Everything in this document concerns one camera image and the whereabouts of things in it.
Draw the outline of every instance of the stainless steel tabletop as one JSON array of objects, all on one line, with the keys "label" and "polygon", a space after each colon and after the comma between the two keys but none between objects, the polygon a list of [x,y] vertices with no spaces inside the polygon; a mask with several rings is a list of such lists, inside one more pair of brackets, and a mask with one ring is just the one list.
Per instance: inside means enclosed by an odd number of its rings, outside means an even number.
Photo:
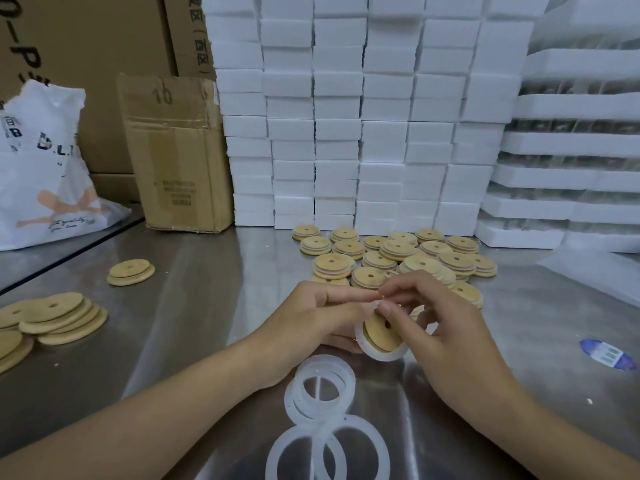
[{"label": "stainless steel tabletop", "polygon": [[0,273],[0,294],[20,286],[68,257],[81,253],[83,250],[142,222],[144,218],[142,206],[135,204],[131,208],[129,217],[108,229],[16,251],[0,252],[0,269],[11,271],[10,273]]},{"label": "stainless steel tabletop", "polygon": [[[484,316],[517,377],[562,417],[640,459],[640,376],[610,369],[579,346],[583,338],[599,339],[639,359],[638,309],[535,266],[547,251],[483,253],[498,261],[500,274],[474,284],[484,293]],[[149,259],[156,274],[132,287],[109,287],[110,266],[130,258]],[[310,277],[310,266],[289,232],[239,228],[196,235],[137,225],[0,296],[2,306],[77,290],[110,314],[92,336],[38,347],[0,376],[0,456],[244,337]],[[530,478],[437,398],[410,354],[378,363],[323,351],[355,371],[350,412],[379,430],[394,480]],[[292,426],[283,402],[290,380],[229,412],[167,478],[263,478],[272,444]],[[368,439],[348,430],[337,436],[349,479],[372,479],[377,462]],[[304,440],[288,448],[279,478],[309,478],[309,451]]]}]

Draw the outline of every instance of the white plastic bag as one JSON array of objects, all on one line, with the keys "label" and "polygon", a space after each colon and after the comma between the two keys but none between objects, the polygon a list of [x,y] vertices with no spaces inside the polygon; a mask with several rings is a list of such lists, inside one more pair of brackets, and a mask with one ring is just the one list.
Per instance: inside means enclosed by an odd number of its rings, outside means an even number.
[{"label": "white plastic bag", "polygon": [[0,251],[106,229],[131,213],[98,197],[76,146],[84,89],[29,80],[0,111]]}]

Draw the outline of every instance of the person's left hand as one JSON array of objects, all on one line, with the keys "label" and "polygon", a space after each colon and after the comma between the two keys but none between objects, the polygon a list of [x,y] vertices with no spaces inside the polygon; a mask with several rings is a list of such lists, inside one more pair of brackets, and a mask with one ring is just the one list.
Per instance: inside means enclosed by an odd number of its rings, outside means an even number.
[{"label": "person's left hand", "polygon": [[361,353],[353,326],[368,319],[381,299],[377,291],[301,282],[249,337],[270,361],[265,387],[280,382],[316,348],[325,344]]}]

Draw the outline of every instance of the forearm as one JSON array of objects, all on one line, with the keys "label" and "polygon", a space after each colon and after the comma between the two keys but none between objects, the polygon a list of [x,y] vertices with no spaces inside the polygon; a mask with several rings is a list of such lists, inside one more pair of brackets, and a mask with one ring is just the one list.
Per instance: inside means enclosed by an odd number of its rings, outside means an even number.
[{"label": "forearm", "polygon": [[262,386],[245,340],[0,461],[6,478],[159,479]]},{"label": "forearm", "polygon": [[640,478],[640,464],[537,404],[528,394],[476,428],[537,478]]}]

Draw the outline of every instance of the brown cardboard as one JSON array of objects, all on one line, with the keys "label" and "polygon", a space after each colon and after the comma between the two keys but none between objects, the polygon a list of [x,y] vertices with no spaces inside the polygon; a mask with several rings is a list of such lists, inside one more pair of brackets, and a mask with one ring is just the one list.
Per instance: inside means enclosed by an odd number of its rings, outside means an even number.
[{"label": "brown cardboard", "polygon": [[175,72],[163,0],[1,0],[0,101],[27,78],[84,88],[78,141],[94,173],[132,173],[116,79]]},{"label": "brown cardboard", "polygon": [[147,225],[221,232],[233,195],[215,83],[187,77],[118,79],[129,152]]},{"label": "brown cardboard", "polygon": [[128,205],[140,202],[140,192],[134,175],[118,173],[92,173],[96,192],[102,198]]},{"label": "brown cardboard", "polygon": [[215,80],[202,0],[164,0],[164,5],[178,75]]}]

